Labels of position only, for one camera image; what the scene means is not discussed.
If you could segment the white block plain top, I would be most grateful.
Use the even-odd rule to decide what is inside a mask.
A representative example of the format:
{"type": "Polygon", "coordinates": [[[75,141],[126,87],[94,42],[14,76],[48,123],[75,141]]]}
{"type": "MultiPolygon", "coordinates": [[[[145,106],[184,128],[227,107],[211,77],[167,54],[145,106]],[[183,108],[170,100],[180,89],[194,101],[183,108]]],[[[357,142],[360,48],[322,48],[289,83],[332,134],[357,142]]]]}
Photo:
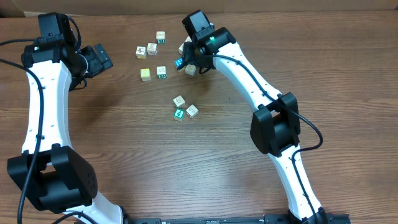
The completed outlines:
{"type": "Polygon", "coordinates": [[[175,97],[173,99],[173,103],[177,108],[182,108],[185,106],[185,100],[183,99],[183,97],[181,95],[175,97]]]}

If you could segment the yellow top wooden block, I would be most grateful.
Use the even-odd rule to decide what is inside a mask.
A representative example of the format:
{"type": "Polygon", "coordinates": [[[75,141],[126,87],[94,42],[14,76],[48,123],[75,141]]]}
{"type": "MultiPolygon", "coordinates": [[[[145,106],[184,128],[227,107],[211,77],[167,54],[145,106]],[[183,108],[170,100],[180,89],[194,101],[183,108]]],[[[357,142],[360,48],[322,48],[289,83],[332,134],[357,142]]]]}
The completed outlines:
{"type": "Polygon", "coordinates": [[[151,81],[151,75],[150,75],[150,69],[149,68],[143,68],[140,70],[140,77],[141,80],[146,82],[146,81],[151,81]]]}

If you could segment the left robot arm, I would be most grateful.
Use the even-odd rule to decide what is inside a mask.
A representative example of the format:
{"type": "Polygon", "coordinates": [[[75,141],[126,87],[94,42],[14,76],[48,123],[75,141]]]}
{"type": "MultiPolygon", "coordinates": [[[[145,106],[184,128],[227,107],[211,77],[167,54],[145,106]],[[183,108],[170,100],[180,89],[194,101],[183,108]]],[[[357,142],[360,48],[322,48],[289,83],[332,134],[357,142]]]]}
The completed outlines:
{"type": "Polygon", "coordinates": [[[56,12],[38,17],[40,37],[26,40],[19,68],[30,86],[29,121],[20,156],[7,173],[39,211],[82,223],[130,223],[125,210],[98,190],[93,166],[72,147],[68,95],[112,67],[102,45],[81,46],[75,21],[56,12]]]}

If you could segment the white block blue P side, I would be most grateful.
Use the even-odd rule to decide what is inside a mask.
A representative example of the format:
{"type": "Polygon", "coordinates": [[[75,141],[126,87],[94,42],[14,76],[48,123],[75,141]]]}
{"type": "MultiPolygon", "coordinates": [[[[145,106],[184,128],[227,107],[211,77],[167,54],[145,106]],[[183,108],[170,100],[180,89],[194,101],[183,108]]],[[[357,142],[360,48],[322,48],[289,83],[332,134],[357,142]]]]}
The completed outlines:
{"type": "Polygon", "coordinates": [[[197,72],[197,67],[195,65],[188,64],[185,66],[185,73],[187,75],[195,76],[197,72]]]}

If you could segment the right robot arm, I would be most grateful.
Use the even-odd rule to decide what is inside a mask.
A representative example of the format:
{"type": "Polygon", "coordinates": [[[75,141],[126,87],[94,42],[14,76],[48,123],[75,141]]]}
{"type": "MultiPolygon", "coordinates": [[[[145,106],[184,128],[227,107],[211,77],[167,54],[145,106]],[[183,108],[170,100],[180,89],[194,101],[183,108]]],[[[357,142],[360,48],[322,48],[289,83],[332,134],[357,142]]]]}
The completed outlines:
{"type": "Polygon", "coordinates": [[[191,39],[183,47],[183,64],[197,66],[200,73],[219,71],[249,104],[251,139],[275,165],[287,194],[290,222],[327,223],[326,212],[313,193],[303,166],[300,122],[308,124],[317,135],[321,133],[299,114],[296,97],[291,92],[282,94],[270,85],[245,57],[229,30],[215,29],[201,10],[189,14],[182,24],[191,39]]]}

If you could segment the teal number four block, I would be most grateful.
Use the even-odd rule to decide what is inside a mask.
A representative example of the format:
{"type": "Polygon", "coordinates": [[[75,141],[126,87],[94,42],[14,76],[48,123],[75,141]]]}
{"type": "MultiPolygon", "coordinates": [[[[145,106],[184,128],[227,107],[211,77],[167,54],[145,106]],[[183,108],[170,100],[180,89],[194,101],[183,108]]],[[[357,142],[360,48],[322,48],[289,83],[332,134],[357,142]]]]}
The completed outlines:
{"type": "Polygon", "coordinates": [[[185,116],[185,111],[184,111],[184,110],[182,110],[182,109],[180,109],[180,108],[177,108],[177,109],[175,110],[175,113],[174,113],[174,119],[175,119],[175,120],[177,120],[177,121],[182,121],[183,118],[184,118],[184,116],[185,116]]]}

